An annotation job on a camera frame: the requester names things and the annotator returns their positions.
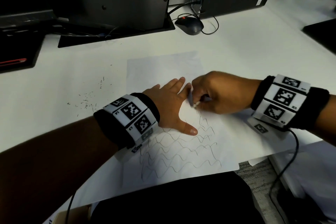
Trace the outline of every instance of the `gray carpet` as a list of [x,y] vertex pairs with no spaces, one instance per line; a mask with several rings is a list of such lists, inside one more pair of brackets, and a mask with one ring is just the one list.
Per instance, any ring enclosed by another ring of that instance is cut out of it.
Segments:
[[[272,182],[277,176],[270,161],[266,159],[253,167],[248,162],[243,162],[239,164],[239,167],[240,169],[236,173],[250,186],[264,215],[266,224],[284,224],[280,214],[268,196]],[[282,185],[279,183],[275,187],[275,194],[280,186]]]

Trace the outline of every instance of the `paper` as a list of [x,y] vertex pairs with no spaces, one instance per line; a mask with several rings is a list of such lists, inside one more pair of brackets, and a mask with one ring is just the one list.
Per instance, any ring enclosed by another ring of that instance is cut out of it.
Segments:
[[[127,61],[127,92],[142,92],[157,83],[163,86],[182,76],[187,83],[202,74],[196,52],[131,59]],[[179,116],[197,128],[198,135],[159,128],[138,154],[124,164],[123,187],[153,186],[239,169],[219,115],[198,112],[186,100]]]

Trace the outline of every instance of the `computer mouse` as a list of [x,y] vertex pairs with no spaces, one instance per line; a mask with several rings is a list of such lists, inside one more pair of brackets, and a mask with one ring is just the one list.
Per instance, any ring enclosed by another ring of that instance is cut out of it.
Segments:
[[175,21],[175,25],[182,29],[188,35],[197,35],[204,28],[199,18],[180,17]]

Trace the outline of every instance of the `right hand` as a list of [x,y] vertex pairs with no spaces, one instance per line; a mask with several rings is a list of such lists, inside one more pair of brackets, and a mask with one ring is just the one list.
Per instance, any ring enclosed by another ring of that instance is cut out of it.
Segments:
[[201,101],[196,107],[214,113],[235,113],[249,108],[261,80],[212,71],[192,81],[192,100],[195,103],[208,94],[211,101]]

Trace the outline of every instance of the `desk surface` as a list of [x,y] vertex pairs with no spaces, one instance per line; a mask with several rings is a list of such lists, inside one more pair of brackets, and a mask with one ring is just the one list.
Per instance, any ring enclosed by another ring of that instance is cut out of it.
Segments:
[[[269,0],[258,9],[219,16],[220,28],[213,35],[189,36],[176,28],[68,48],[57,48],[59,36],[47,35],[34,68],[0,75],[0,152],[91,116],[92,108],[83,103],[85,94],[90,93],[94,109],[126,94],[126,62],[131,58],[196,50],[206,72],[219,70],[257,79],[280,73],[336,94],[336,56],[300,31],[304,21],[294,23],[295,16],[309,9],[302,3],[321,8],[321,0],[298,1]],[[182,8],[172,18],[189,11]],[[328,19],[319,14],[317,20]],[[203,23],[205,32],[213,30],[211,23],[216,25],[214,19]],[[239,162],[294,147],[294,141],[264,141],[237,116],[224,115],[223,121]],[[296,133],[301,144],[320,141],[306,131]],[[120,172],[120,165],[110,159],[80,188],[73,207],[122,193],[119,182],[111,184]]]

